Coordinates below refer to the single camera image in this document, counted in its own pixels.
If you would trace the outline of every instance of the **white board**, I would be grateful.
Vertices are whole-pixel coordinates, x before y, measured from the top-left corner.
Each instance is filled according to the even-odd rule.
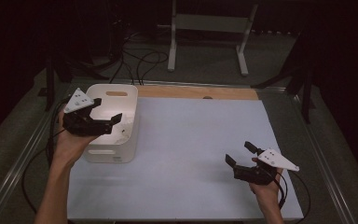
[[[263,218],[248,184],[234,179],[225,162],[227,153],[239,165],[255,166],[245,141],[280,151],[261,101],[139,98],[137,113],[141,118],[133,161],[76,162],[68,218]],[[301,218],[290,177],[286,172],[283,176],[288,196],[282,215]]]

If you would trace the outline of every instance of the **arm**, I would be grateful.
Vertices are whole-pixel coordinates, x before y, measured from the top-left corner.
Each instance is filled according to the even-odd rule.
[[[61,112],[59,115],[59,131],[63,130],[62,118],[63,113]],[[86,146],[95,138],[97,136],[79,137],[67,131],[63,131],[58,135],[54,158],[48,174],[48,183],[34,224],[67,223],[66,203],[69,175]]]
[[[276,180],[279,182],[279,175],[276,175]],[[278,205],[278,186],[274,182],[271,182],[266,186],[249,183],[249,186],[257,198],[258,206],[267,223],[282,224],[283,217]]]

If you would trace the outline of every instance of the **white plastic bin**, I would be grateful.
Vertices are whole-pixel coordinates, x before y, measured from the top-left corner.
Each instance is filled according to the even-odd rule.
[[[122,113],[121,122],[114,125],[112,133],[104,134],[92,141],[84,151],[90,162],[129,162],[135,156],[139,129],[136,113],[138,89],[132,85],[96,84],[87,90],[89,98],[101,98],[90,116],[93,119],[111,119]]]

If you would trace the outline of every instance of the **white stand leg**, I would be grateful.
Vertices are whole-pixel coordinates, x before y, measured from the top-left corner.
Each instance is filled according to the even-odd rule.
[[[168,71],[173,72],[175,70],[175,60],[176,60],[176,41],[173,40],[170,48],[170,55],[168,58]]]
[[[251,15],[246,22],[246,29],[243,33],[243,40],[240,46],[237,46],[237,56],[238,56],[238,63],[240,64],[241,75],[243,77],[248,76],[248,67],[246,66],[245,56],[243,55],[243,51],[245,49],[246,42],[248,41],[249,34],[251,33],[252,24],[255,18],[255,12],[257,11],[258,5],[253,5]]]
[[[176,0],[172,0],[172,25],[171,25],[171,47],[168,58],[168,71],[175,70],[176,62]]]

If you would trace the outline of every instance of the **black cable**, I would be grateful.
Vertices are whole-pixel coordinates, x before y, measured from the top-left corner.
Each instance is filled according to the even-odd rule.
[[[63,100],[61,100],[55,107],[54,107],[54,111],[53,114],[51,115],[51,120],[50,120],[50,130],[49,130],[49,135],[48,135],[48,145],[46,146],[46,156],[48,158],[48,167],[50,167],[51,162],[53,160],[53,155],[54,155],[54,126],[55,123],[57,121],[57,116],[60,112],[60,108],[63,104],[66,104],[69,102],[69,100],[71,99],[71,97],[67,97]]]
[[[25,189],[25,176],[27,174],[28,168],[30,167],[31,163],[34,161],[34,159],[36,159],[37,156],[39,156],[45,149],[43,148],[42,150],[38,151],[36,154],[33,155],[33,157],[30,159],[30,161],[28,162],[27,166],[25,166],[24,172],[22,173],[22,177],[21,177],[21,190],[22,190],[22,194],[24,195],[25,201],[27,201],[28,205],[31,207],[31,209],[34,211],[34,213],[36,214],[36,207],[32,204],[26,189]]]
[[[135,85],[130,65],[127,63],[124,63],[124,64],[126,65],[127,71],[129,72],[129,77],[131,79],[131,85]]]
[[[286,198],[287,198],[287,193],[288,193],[288,190],[287,190],[287,182],[286,182],[286,179],[283,177],[283,175],[282,175],[281,173],[278,173],[278,175],[283,179],[283,182],[284,182],[284,185],[285,185],[286,195],[284,196],[284,199],[286,200]]]
[[[138,81],[139,81],[140,85],[144,85],[144,78],[145,78],[147,73],[149,73],[152,69],[154,69],[159,63],[165,63],[169,58],[168,54],[166,54],[164,52],[156,51],[156,50],[153,50],[153,49],[142,49],[142,50],[152,50],[152,52],[146,53],[146,55],[144,55],[142,58],[140,58],[138,56],[135,56],[135,55],[127,52],[126,50],[123,50],[124,53],[126,53],[126,54],[130,55],[131,57],[134,57],[134,58],[139,60],[137,66],[136,66],[136,76],[138,78]],[[147,57],[149,57],[150,55],[153,55],[153,54],[158,55],[158,59],[156,61],[148,61],[148,60],[145,59],[145,58],[147,58]],[[161,54],[165,56],[165,58],[163,60],[161,60],[161,57],[160,57]],[[139,70],[140,70],[140,67],[141,67],[142,63],[151,63],[151,64],[153,64],[153,66],[150,67],[142,75],[140,75]]]
[[[284,193],[283,191],[283,188],[281,186],[281,184],[278,182],[278,180],[276,180],[275,176],[272,176],[272,174],[270,174],[268,171],[266,171],[265,169],[259,167],[261,171],[263,171],[264,173],[266,173],[267,175],[269,175],[269,177],[271,177],[272,181],[274,181],[274,183],[278,186],[279,188],[279,191],[281,192],[281,199],[278,203],[279,205],[279,208],[282,209],[284,203],[286,202],[286,194],[287,194],[287,191],[286,191],[286,194]]]
[[[296,222],[296,224],[298,224],[298,223],[302,222],[302,221],[308,216],[308,214],[310,213],[310,191],[308,190],[307,185],[306,185],[305,182],[300,178],[299,175],[297,175],[297,174],[296,174],[295,172],[293,172],[293,171],[290,171],[290,173],[291,173],[292,175],[294,175],[295,177],[298,178],[298,180],[299,180],[299,181],[301,182],[301,184],[304,186],[304,188],[305,188],[305,190],[306,190],[306,192],[307,192],[307,195],[308,195],[308,208],[307,208],[307,212],[305,213],[305,215],[304,215],[303,218],[301,218],[298,222]]]
[[[123,53],[121,52],[120,65],[118,66],[118,69],[116,70],[116,72],[110,78],[109,84],[111,84],[113,79],[117,76],[118,72],[120,71],[121,67],[123,66],[123,63],[124,63],[124,56],[123,56]]]

